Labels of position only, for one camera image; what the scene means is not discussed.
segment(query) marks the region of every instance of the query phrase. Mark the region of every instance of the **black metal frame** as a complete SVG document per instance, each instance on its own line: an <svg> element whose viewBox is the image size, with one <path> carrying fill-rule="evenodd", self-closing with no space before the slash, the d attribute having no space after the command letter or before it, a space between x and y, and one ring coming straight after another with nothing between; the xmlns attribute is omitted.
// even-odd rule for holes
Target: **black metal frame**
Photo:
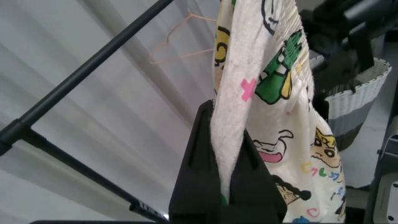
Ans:
<svg viewBox="0 0 398 224"><path fill-rule="evenodd" d="M166 222L166 219L162 214L156 212L154 209L118 187L116 184L112 183L93 169L90 169L88 166L46 140L45 137L32 130L31 126L51 110L77 85L79 85L79 83L87 78L87 76L98 68L106 59L115 53L117 49L123 46L132 36L140 31L149 21L158 15L158 13L165 9L172 1L173 0L158 0L153 6L128 25L115 38L109 41L101 50L76 69L68 78L43 97L31 109L1 130L0 156L10 150L15 142L24 140L106 188L110 192L128 201L131 204L129 208L130 211L136 212L153 221Z"/></svg>

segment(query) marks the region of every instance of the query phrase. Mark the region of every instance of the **white floor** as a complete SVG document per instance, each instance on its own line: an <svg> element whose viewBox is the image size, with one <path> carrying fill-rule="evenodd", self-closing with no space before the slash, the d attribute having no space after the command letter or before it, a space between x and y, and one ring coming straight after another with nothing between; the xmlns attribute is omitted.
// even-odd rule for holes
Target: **white floor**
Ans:
<svg viewBox="0 0 398 224"><path fill-rule="evenodd" d="M365 123L354 143L341 152L346 184L362 187L371 183L392 107L398 78L398 43L386 43L383 59L392 65L392 72L380 90Z"/></svg>

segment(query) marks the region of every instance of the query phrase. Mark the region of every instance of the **laundry basket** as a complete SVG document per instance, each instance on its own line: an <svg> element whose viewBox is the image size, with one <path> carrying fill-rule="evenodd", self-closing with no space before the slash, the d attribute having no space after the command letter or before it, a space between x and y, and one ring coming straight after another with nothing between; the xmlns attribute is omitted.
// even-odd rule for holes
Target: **laundry basket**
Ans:
<svg viewBox="0 0 398 224"><path fill-rule="evenodd" d="M322 56L311 59L311 67L322 60ZM355 93L348 85L338 85L327 93L325 100L329 103L328 123L339 151L353 143L390 71L388 62L375 58L374 66L354 79Z"/></svg>

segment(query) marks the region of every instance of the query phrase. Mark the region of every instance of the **cartoon print fabric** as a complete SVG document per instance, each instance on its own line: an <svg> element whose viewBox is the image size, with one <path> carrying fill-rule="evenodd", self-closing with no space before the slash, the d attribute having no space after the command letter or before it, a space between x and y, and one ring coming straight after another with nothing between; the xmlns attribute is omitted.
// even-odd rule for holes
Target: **cartoon print fabric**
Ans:
<svg viewBox="0 0 398 224"><path fill-rule="evenodd" d="M295 1L222 0L210 123L221 193L229 198L246 128L288 205L284 222L344 222L343 168L311 104L308 55Z"/></svg>

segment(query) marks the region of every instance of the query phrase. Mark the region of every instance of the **orange wire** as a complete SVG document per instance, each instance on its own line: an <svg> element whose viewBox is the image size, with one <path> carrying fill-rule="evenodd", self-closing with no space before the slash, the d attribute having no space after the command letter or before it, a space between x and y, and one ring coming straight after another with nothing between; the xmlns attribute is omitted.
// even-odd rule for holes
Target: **orange wire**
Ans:
<svg viewBox="0 0 398 224"><path fill-rule="evenodd" d="M180 22L180 24L178 24L177 26L175 26L175 27L171 30L171 32L167 35L166 41L165 41L165 42L162 42L162 43L160 43L160 44L158 44L158 45L153 49L153 51L151 51L151 52L149 53L149 62L150 62L150 63L152 63L152 64L167 63L167 62L171 62L171 61L173 61L173 60L179 59L179 58L191 57L191 56L194 56L194 55L203 54L203 53L205 53L205 52L210 52L210 51L213 50L213 49L201 50L201 51L198 51L198 52L195 52L195 53L190 53L190 54L181 55L181 56L178 56L178 57L168 58L168 59L165 59L165 60L158 60L158 61L156 61L156 60L155 60L155 61L151 60L151 59L153 58L153 55L154 55L156 52L158 52L160 49L164 48L164 47L169 43L169 37L170 37L170 35L171 35L178 27L180 27L182 24L186 23L191 17L196 17L196 18L199 18L199 19L204 19L204 20L208 20L208 21L217 22L217 21L214 20L214 19L210 19L210 18L206 18L206 17L202 17L202 16L198 16L198 15L192 14L191 10L189 10L189 9L188 9L188 12L189 12L189 16L187 16L182 22Z"/></svg>

